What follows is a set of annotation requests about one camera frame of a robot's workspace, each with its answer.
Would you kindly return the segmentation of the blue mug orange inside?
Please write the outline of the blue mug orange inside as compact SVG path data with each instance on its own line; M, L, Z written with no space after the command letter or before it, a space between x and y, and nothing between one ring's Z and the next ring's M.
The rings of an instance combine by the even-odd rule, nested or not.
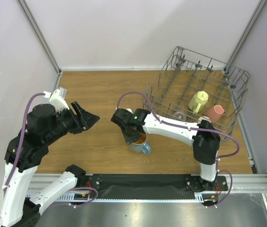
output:
M149 155L151 153L151 147L147 143L147 134L143 133L139 140L129 144L129 149L134 153L144 153Z

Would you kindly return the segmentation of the clear plastic cup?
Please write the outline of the clear plastic cup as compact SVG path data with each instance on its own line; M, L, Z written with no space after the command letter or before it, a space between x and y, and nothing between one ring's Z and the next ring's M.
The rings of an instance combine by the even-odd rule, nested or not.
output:
M186 115L184 112L181 112L181 111L177 111L173 114L173 117L175 120L178 120L178 121L186 121Z

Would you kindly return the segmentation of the yellow mug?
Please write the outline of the yellow mug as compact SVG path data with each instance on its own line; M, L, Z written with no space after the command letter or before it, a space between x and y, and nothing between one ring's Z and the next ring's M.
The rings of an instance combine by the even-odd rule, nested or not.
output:
M207 103L209 95L205 91L198 91L190 99L188 103L188 108L194 113L197 114L200 112L205 104Z

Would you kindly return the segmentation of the beige plastic cup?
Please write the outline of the beige plastic cup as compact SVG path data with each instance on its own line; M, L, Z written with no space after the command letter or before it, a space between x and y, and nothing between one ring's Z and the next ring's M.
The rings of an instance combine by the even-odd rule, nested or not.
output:
M205 121L208 121L209 123L211 123L211 120L208 116L203 115L203 116L199 117L197 122L201 123L202 120L205 120Z

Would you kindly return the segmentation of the pink patterned mug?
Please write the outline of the pink patterned mug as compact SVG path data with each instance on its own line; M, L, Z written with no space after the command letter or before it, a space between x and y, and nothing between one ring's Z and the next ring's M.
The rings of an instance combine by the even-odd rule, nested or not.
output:
M226 111L221 105L215 105L205 112L205 116L207 116L211 121L217 122L221 119L225 112Z

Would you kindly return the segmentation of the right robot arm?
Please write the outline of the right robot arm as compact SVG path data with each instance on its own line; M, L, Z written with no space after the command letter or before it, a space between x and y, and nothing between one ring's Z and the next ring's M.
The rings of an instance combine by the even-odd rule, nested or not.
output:
M193 149L194 159L200 164L199 191L214 190L217 185L217 153L221 137L208 120L200 123L181 122L158 116L138 108L134 113L117 108L111 117L122 132L126 143L138 141L143 134L155 134L183 142Z

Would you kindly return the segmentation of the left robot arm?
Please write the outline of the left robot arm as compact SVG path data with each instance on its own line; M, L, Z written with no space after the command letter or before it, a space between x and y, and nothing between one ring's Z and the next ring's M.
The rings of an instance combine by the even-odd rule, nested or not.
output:
M90 129L100 117L81 108L57 111L52 104L35 106L24 118L24 127L12 139L5 155L5 176L0 190L0 227L34 227L43 212L62 194L82 189L88 177L82 168L68 166L58 180L27 197L33 175L49 146L68 133L78 134Z

